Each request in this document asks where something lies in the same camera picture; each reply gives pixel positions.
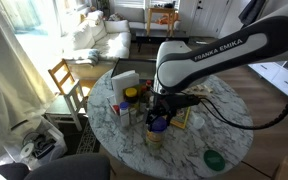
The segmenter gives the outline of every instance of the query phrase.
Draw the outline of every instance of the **white cabinet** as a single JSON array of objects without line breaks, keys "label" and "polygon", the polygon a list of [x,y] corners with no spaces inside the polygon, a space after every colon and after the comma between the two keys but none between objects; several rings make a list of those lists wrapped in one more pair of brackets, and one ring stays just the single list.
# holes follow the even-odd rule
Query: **white cabinet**
[{"label": "white cabinet", "polygon": [[288,96],[288,61],[258,63],[249,66]]}]

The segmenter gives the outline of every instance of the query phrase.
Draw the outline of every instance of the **chair back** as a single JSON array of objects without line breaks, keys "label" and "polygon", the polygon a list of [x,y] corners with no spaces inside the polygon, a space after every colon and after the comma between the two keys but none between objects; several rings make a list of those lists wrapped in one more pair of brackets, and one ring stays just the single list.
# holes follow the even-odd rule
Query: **chair back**
[{"label": "chair back", "polygon": [[60,94],[65,94],[65,85],[75,82],[66,62],[62,59],[53,69],[48,70],[53,81],[55,82]]},{"label": "chair back", "polygon": [[67,94],[64,94],[66,104],[72,114],[77,115],[82,107],[85,109],[85,112],[87,111],[85,103],[86,100],[83,97],[84,94],[80,81],[77,80],[75,81],[72,89]]}]

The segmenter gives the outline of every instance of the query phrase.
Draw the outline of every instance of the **franka emika robot arm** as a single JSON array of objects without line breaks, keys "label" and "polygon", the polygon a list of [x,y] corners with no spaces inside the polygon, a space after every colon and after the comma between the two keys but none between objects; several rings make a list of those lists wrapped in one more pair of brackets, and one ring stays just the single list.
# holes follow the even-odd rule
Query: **franka emika robot arm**
[{"label": "franka emika robot arm", "polygon": [[[164,42],[156,62],[152,91],[154,106],[144,116],[149,130],[157,117],[166,115],[169,125],[177,109],[199,104],[198,97],[180,92],[202,82],[206,76],[245,64],[279,60],[288,60],[288,5],[194,51],[183,42]],[[263,129],[278,123],[287,113],[288,105],[277,119],[266,126],[228,124],[248,130]]]}]

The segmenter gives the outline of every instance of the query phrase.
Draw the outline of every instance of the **wooden chair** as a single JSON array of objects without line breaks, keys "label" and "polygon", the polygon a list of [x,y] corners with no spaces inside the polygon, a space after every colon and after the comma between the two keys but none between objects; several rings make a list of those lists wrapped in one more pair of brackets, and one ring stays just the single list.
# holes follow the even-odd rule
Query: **wooden chair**
[{"label": "wooden chair", "polygon": [[[81,123],[78,119],[78,113],[81,108],[86,108],[86,100],[83,95],[80,81],[75,81],[73,88],[64,95],[59,95],[46,110],[47,119],[58,127],[57,123],[72,123],[76,125],[78,131],[82,130]],[[72,118],[71,120],[62,120],[61,118]]]},{"label": "wooden chair", "polygon": [[[66,94],[75,82],[65,60],[61,60],[53,69],[48,70],[61,95]],[[80,80],[83,94],[88,97],[95,81]]]}]

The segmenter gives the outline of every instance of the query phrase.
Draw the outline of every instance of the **white marble table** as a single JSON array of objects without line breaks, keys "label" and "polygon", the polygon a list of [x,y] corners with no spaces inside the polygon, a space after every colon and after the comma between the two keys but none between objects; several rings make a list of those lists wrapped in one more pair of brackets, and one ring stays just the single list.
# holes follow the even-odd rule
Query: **white marble table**
[{"label": "white marble table", "polygon": [[[116,116],[106,97],[113,95],[112,70],[104,74],[88,98],[88,117],[94,134],[102,146],[119,161],[143,174],[161,179],[200,179],[225,173],[236,166],[248,152],[253,132],[240,130],[216,120],[199,104],[191,108],[186,129],[169,126],[160,150],[151,152],[145,145],[145,124],[139,123],[121,132]],[[244,125],[252,120],[243,100],[222,80],[210,76],[204,83],[213,88],[210,99],[227,119]],[[197,117],[205,119],[201,129],[194,127]],[[207,150],[219,152],[225,159],[225,169],[216,172],[203,160]]]}]

